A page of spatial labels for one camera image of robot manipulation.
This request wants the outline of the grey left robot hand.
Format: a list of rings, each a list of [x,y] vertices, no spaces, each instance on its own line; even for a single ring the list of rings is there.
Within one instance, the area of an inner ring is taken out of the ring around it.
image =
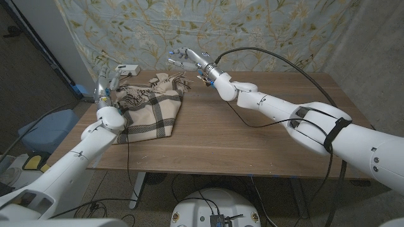
[[[119,85],[119,77],[121,76],[122,69],[119,68],[114,77],[109,79],[107,75],[107,67],[104,66],[98,76],[97,82],[95,83],[95,90],[93,99],[97,104],[97,109],[100,110],[104,107],[112,107],[112,100],[110,93],[115,91]]]

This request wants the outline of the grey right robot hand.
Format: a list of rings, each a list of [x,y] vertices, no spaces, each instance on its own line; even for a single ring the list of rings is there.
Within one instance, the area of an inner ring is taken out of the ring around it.
[[[178,55],[180,60],[168,58],[167,62],[185,71],[202,71],[213,81],[219,78],[224,72],[214,63],[214,60],[206,52],[195,52],[187,47],[174,49],[171,55]]]

